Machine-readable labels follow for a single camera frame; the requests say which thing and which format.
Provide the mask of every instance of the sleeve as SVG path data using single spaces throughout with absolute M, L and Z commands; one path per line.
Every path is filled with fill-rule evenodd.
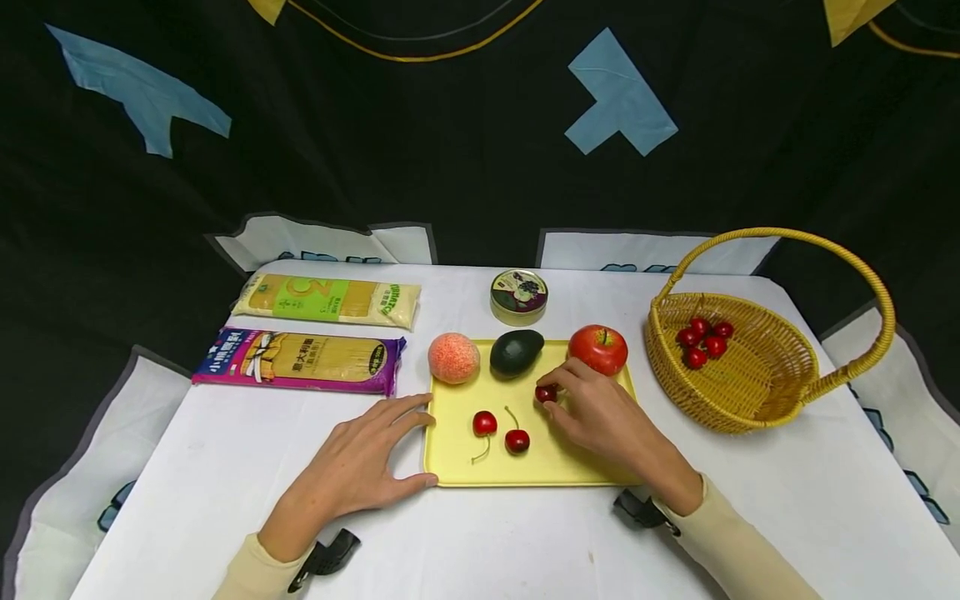
M 731 600 L 820 598 L 804 578 L 703 475 L 704 502 L 679 516 L 654 498 L 680 546 L 702 565 Z
M 310 550 L 292 563 L 279 563 L 263 549 L 256 534 L 248 535 L 227 567 L 227 577 L 213 594 L 213 600 L 296 598 L 296 594 L 287 593 L 287 588 L 310 556 Z

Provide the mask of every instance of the tin can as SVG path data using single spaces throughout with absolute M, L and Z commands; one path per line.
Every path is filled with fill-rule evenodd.
M 503 323 L 524 327 L 540 320 L 548 295 L 546 282 L 536 273 L 511 269 L 493 278 L 490 308 Z

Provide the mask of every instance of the cherry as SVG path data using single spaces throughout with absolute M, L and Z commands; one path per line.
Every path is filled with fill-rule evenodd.
M 722 321 L 713 326 L 713 335 L 722 338 L 729 338 L 733 335 L 733 325 L 727 323 L 726 321 Z
M 711 335 L 704 340 L 704 348 L 707 350 L 707 356 L 710 358 L 719 358 L 727 351 L 727 340 Z
M 690 319 L 690 328 L 699 333 L 700 337 L 704 337 L 710 333 L 710 322 L 700 317 L 694 317 Z
M 496 417 L 490 411 L 480 411 L 473 416 L 473 435 L 478 438 L 496 433 Z
M 693 327 L 681 329 L 677 333 L 677 341 L 680 342 L 681 346 L 686 346 L 687 348 L 692 348 L 697 344 L 700 344 L 700 340 L 702 340 L 703 337 L 704 336 L 700 333 L 697 333 Z
M 684 362 L 691 369 L 700 369 L 707 363 L 707 353 L 699 348 L 687 348 Z
M 478 438 L 487 438 L 487 449 L 470 459 L 473 464 L 490 454 L 490 437 L 496 433 L 496 417 L 490 411 L 480 411 L 473 416 L 473 435 Z
M 503 443 L 507 446 L 507 451 L 511 454 L 523 454 L 527 451 L 527 448 L 530 447 L 530 434 L 520 429 L 520 422 L 516 420 L 516 415 L 510 410 L 509 406 L 504 406 L 503 408 L 510 413 L 510 416 L 514 418 L 514 423 L 516 424 L 516 429 L 511 429 L 507 432 Z
M 556 402 L 557 384 L 537 386 L 537 389 L 534 390 L 534 397 L 538 402 Z

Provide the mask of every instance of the plastic tray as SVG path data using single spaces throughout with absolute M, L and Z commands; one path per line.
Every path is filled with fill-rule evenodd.
M 493 340 L 474 340 L 480 348 L 480 373 L 458 386 L 433 380 L 433 401 L 428 412 L 437 424 L 426 431 L 424 469 L 436 473 L 440 485 L 448 488 L 523 486 L 631 486 L 639 482 L 629 472 L 607 463 L 554 435 L 545 413 L 537 407 L 534 388 L 537 379 L 561 365 L 566 358 L 566 341 L 549 340 L 534 366 L 516 379 L 501 380 L 490 371 Z M 634 385 L 627 367 L 616 381 L 634 398 Z M 561 403 L 569 400 L 561 395 Z M 509 406 L 520 427 L 530 434 L 530 449 L 513 456 L 504 446 L 514 420 L 504 410 Z M 473 435 L 473 415 L 487 410 L 496 416 L 497 430 L 490 453 L 471 463 L 487 447 L 487 441 Z

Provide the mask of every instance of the wicker basket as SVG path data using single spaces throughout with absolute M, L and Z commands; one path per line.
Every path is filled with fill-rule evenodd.
M 821 377 L 813 347 L 783 317 L 753 302 L 721 294 L 671 294 L 690 263 L 723 242 L 778 235 L 815 244 L 837 254 L 863 275 L 878 301 L 880 333 L 865 354 Z M 700 370 L 683 362 L 677 332 L 693 317 L 727 321 L 734 334 L 727 352 Z M 880 278 L 848 250 L 822 237 L 783 228 L 728 231 L 693 249 L 677 266 L 650 304 L 644 326 L 647 355 L 670 399 L 692 419 L 723 433 L 746 433 L 794 419 L 805 404 L 841 386 L 875 365 L 893 341 L 894 305 Z

